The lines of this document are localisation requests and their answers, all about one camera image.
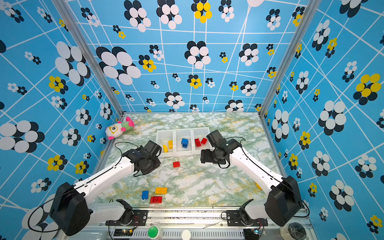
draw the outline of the red lego brick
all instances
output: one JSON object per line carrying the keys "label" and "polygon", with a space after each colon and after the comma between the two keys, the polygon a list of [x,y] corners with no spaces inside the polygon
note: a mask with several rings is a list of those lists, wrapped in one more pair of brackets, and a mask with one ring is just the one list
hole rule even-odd
{"label": "red lego brick", "polygon": [[151,197],[151,204],[160,204],[163,201],[163,197]]}
{"label": "red lego brick", "polygon": [[195,139],[196,147],[201,147],[200,140],[198,138]]}

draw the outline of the white storage tray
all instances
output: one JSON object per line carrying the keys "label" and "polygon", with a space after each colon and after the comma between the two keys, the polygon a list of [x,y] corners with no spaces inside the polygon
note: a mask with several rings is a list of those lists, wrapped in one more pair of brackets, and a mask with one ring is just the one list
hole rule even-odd
{"label": "white storage tray", "polygon": [[[182,128],[182,129],[170,129],[159,130],[156,133],[156,143],[161,147],[161,154],[159,157],[175,157],[175,156],[187,156],[187,155],[200,155],[202,149],[211,149],[213,147],[207,141],[201,147],[195,145],[195,139],[199,138],[201,141],[204,137],[210,133],[208,127],[194,127],[194,128]],[[181,140],[185,138],[188,140],[187,148],[183,148]],[[173,148],[169,149],[168,141],[173,141]],[[164,152],[163,145],[167,146],[168,152]]]}

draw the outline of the blue lego brick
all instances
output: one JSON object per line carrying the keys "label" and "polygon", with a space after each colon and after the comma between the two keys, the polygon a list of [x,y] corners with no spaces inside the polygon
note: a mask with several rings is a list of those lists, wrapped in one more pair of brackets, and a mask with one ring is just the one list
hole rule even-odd
{"label": "blue lego brick", "polygon": [[141,193],[141,199],[144,200],[144,199],[148,199],[148,194],[149,194],[149,191],[143,191]]}

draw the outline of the yellow lego brick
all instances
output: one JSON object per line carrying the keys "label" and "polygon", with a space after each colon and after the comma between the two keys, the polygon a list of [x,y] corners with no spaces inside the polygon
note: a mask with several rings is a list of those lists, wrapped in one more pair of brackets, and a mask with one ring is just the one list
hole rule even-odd
{"label": "yellow lego brick", "polygon": [[167,188],[166,187],[157,187],[155,194],[167,194]]}

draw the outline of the white plastic bin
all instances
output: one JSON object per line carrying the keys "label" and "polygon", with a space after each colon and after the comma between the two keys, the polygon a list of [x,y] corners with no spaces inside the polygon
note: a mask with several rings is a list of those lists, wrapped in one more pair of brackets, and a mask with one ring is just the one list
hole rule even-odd
{"label": "white plastic bin", "polygon": [[[172,157],[174,156],[174,147],[169,149],[168,141],[174,139],[174,130],[159,130],[156,134],[156,143],[161,147],[161,157]],[[163,145],[167,146],[168,152],[164,152]]]}

